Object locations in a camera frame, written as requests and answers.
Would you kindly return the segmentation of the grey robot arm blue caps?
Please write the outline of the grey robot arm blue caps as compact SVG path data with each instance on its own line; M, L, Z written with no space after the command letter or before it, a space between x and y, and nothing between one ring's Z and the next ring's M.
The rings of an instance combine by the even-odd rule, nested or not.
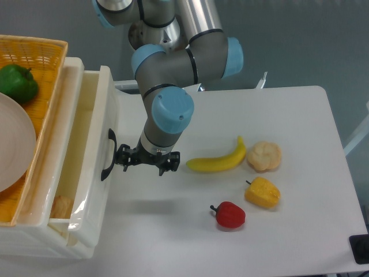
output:
M93 1L106 28L137 25L140 45L131 68L147 120L134 148L115 145L112 165L124 169L154 165L160 173L176 171L174 151L188 127L194 102L186 87L239 73L243 49L225 36L215 1Z

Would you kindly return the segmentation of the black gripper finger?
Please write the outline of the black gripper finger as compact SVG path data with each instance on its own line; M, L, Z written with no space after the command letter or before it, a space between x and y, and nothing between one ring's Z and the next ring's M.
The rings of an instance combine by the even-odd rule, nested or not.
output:
M115 154L115 164L122 166L124 172L128 167L137 165L137 149L121 144Z
M180 165L180 152L170 152L167 155L161 156L157 165L159 176L162 176L168 171L177 171Z

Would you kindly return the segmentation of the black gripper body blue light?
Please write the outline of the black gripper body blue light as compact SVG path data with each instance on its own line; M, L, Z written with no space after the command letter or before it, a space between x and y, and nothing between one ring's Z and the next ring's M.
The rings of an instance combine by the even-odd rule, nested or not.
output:
M157 151L157 148L155 148L154 153L147 151L144 147L143 139L140 138L137 146L134 148L133 157L137 164L149 164L161 167L161 165L167 160L169 154L170 153L168 151Z

